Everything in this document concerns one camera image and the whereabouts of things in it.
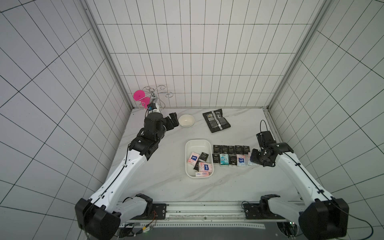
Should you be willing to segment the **pale blue pink pack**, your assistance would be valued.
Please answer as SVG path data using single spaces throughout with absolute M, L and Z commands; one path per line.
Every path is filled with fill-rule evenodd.
M 247 162 L 247 165 L 248 165 L 248 166 L 256 166 L 257 164 L 256 164 L 256 163 L 253 163 L 253 162 L 251 161 L 251 154 L 252 154 L 252 153 L 248 153 L 248 154 L 246 155 L 246 162 Z

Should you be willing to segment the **small pink tissue pack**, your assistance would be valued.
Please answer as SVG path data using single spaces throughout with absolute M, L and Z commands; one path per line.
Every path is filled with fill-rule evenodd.
M 237 166 L 246 166 L 246 157 L 245 155 L 237 154 Z

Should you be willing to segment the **teal tissue pack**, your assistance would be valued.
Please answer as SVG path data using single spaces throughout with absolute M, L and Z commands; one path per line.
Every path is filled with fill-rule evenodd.
M 229 155 L 228 154 L 220 154 L 220 165 L 221 166 L 229 166 Z

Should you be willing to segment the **pink blue tissue pack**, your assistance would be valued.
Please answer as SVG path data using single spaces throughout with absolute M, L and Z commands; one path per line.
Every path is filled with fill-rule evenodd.
M 213 172 L 213 165 L 210 163 L 199 163 L 199 172 L 208 172 L 212 173 Z

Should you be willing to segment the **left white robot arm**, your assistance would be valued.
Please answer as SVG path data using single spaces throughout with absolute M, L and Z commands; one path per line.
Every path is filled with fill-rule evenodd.
M 153 214 L 153 199 L 137 194 L 121 204 L 118 203 L 125 188 L 153 153 L 167 131 L 179 125 L 176 113 L 164 117 L 159 110 L 150 112 L 144 127 L 127 147 L 121 163 L 105 183 L 87 200 L 82 198 L 75 205 L 79 228 L 97 240 L 110 240 L 123 222 Z

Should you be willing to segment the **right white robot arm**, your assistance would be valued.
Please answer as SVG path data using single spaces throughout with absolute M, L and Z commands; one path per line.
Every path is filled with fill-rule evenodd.
M 297 225 L 309 240 L 339 239 L 347 235 L 351 217 L 349 205 L 336 199 L 305 169 L 287 143 L 278 143 L 270 131 L 257 134 L 260 149 L 253 149 L 250 160 L 263 167 L 279 167 L 294 184 L 302 198 L 301 204 L 283 201 L 279 195 L 261 197 L 259 203 L 247 204 L 247 212 L 256 210 L 267 219 L 283 217 Z

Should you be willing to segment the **white storage box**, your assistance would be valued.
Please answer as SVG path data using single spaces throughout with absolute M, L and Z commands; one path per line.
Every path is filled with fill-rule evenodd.
M 185 169 L 192 179 L 209 178 L 214 173 L 212 146 L 207 140 L 190 140 L 185 145 Z

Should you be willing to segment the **white bowl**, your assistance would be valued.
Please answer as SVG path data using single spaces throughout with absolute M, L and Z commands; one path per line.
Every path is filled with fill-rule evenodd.
M 183 128 L 189 128 L 195 123 L 195 118 L 192 115 L 185 114 L 179 117 L 179 124 Z

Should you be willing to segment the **chrome cup stand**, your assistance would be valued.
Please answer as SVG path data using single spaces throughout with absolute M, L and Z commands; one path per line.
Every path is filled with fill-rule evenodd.
M 139 98 L 139 102 L 140 102 L 139 108 L 142 110 L 146 109 L 146 106 L 148 104 L 144 103 L 145 102 L 144 99 L 149 98 L 150 99 L 149 103 L 154 102 L 160 106 L 160 110 L 164 110 L 166 108 L 166 104 L 162 100 L 160 95 L 163 95 L 163 98 L 166 98 L 166 99 L 170 99 L 174 96 L 174 93 L 170 91 L 166 91 L 166 88 L 167 87 L 165 85 L 159 85 L 155 88 L 152 88 L 150 86 L 146 86 L 142 88 L 142 91 L 144 92 L 144 96 Z

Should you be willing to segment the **pink cup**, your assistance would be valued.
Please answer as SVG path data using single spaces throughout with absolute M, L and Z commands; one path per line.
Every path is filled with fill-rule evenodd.
M 133 94 L 133 99 L 140 103 L 140 106 L 144 109 L 148 107 L 148 104 L 150 103 L 151 99 L 149 97 L 150 94 L 147 94 L 143 90 L 138 90 Z

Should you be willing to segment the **black tissue multipack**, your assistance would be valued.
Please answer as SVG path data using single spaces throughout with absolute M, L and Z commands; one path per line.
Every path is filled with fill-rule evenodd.
M 231 127 L 227 119 L 224 118 L 222 109 L 203 113 L 203 117 L 211 133 L 216 133 Z

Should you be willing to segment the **lower pink blue pack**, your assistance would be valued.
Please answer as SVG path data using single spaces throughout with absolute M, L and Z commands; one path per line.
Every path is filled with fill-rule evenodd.
M 210 173 L 209 172 L 196 172 L 195 177 L 197 178 L 205 178 L 209 177 Z

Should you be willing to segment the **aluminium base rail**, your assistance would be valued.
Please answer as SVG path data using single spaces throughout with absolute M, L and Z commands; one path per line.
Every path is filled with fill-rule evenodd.
M 118 221 L 102 221 L 102 227 L 112 232 L 129 231 L 133 228 L 142 228 L 147 231 L 153 227 L 245 227 L 263 228 L 262 222 L 277 222 L 279 227 L 299 227 L 299 221 L 288 219 L 267 211 L 267 202 L 259 203 L 169 203 L 152 204 L 148 214 L 134 217 L 123 217 L 125 203 L 117 205 L 115 214 Z

